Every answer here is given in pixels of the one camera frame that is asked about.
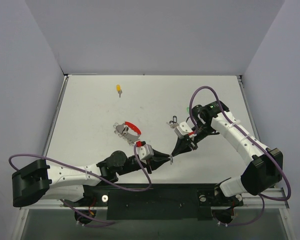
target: white table surface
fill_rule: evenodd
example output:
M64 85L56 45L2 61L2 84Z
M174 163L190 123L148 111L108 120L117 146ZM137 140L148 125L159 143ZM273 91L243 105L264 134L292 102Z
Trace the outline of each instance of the white table surface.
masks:
M173 115L179 123L185 121L193 92L204 85L214 88L253 134L236 76L70 75L47 156L74 166L98 163L116 150L129 157L133 147L113 128L124 121L139 127L142 141L170 154L177 135L166 122ZM214 101L209 90L202 90L193 106ZM198 143L198 150L176 156L173 165L165 163L150 177L153 183L219 183L241 175L245 168L236 150L218 135L208 136ZM135 171L120 176L119 183L147 183L147 179Z

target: red handle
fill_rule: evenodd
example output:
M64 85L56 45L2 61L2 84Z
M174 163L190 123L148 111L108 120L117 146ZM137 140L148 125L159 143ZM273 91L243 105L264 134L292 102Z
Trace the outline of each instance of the red handle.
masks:
M129 128L131 128L133 131L135 131L138 135L141 135L141 131L136 125L128 121L126 121L124 124L127 125Z

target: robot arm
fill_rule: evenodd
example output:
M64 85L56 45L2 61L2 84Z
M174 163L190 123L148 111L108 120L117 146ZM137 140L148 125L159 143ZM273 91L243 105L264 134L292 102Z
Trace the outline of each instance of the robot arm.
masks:
M170 156L158 152L145 142L138 142L137 154L148 174L171 160ZM115 151L98 164L75 167L81 171L59 165L48 165L38 159L12 174L13 206L25 207L40 199L65 199L76 202L84 197L84 186L102 186L101 179L111 183L124 175L140 169L136 156L127 157L123 151Z
M250 193L257 195L265 189L270 188L282 179L282 175L271 162L271 160L253 143L247 136L244 136L234 125L240 127L248 136L250 133L240 124L227 106L221 102L222 108L227 117L233 122L229 123L221 113L217 102L210 103L204 107L197 105L192 109L192 114L198 125L197 134L186 122L180 123L175 128L178 141L172 152L173 156L186 153L198 148L197 143L205 137L218 131L240 154L244 163L247 165L246 170L241 176L229 178L217 185L216 192L224 197L231 197L237 194ZM259 142L253 137L264 150L266 150L282 168L283 155L277 149L270 150L266 145Z

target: white wall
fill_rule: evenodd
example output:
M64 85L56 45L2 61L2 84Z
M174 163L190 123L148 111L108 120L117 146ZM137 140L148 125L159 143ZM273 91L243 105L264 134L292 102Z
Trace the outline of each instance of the white wall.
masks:
M300 239L300 0L286 0L243 75L261 140L283 151Z
M19 210L12 206L8 157L41 154L63 74L24 0L0 0L0 240L10 239ZM23 166L29 159L17 159Z
M67 74L243 74L284 0L26 0Z

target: screw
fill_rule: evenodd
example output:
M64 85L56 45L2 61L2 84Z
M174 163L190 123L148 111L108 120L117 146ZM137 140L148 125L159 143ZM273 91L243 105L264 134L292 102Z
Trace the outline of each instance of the screw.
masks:
M101 200L102 200L102 202L106 203L106 202L108 202L108 199L109 198L107 195L103 195Z
M200 200L200 202L205 202L207 199L206 199L205 195L200 195L199 200Z

